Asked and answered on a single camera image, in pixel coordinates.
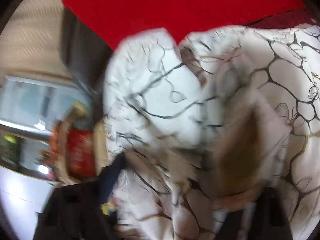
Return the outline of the white black-patterned coat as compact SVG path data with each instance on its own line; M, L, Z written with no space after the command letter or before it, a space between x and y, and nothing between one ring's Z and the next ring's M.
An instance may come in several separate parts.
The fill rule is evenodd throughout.
M319 26L228 26L176 43L123 39L104 81L123 239L216 239L227 213L275 188L293 239L319 227Z

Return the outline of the orange black patterned cloth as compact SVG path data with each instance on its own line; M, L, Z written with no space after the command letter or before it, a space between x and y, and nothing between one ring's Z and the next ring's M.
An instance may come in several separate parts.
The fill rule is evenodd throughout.
M58 165L58 161L61 157L61 146L60 146L60 130L62 126L62 121L57 120L53 126L52 135L49 141L49 165L56 169Z

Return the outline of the red gift box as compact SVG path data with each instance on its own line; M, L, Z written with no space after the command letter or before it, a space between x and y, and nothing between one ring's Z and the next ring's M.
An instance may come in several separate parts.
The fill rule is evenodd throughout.
M76 179L95 176L93 132L71 128L67 136L67 171Z

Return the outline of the silver floral refrigerator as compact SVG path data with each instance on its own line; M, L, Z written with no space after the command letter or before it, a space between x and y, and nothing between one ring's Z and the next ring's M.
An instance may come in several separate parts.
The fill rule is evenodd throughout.
M35 178L55 180L48 162L54 126L76 103L90 111L79 88L7 76L1 85L1 165Z

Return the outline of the dark brown leather sofa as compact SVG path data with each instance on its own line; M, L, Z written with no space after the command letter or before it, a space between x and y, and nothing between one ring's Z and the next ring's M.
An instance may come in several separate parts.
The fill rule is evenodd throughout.
M113 50L70 10L63 10L60 57L76 84L103 112L103 81Z

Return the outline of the beige dotted curtain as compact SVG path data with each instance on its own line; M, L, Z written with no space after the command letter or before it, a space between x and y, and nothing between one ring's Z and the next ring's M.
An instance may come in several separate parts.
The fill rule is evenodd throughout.
M60 57L61 0L14 0L1 20L1 77L69 82Z

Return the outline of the floral red beige sofa cover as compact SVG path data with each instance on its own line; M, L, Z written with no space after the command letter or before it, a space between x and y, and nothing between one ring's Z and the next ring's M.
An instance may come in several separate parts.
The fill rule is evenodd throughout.
M297 9L267 16L248 24L248 27L258 29L299 28L300 25L319 25L315 14L309 9Z

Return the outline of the red blanket on sofa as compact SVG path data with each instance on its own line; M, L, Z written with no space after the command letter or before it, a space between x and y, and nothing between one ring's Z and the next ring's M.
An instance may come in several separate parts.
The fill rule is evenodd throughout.
M247 25L305 8L302 0L62 0L110 48L141 31L165 28L175 41L192 31Z

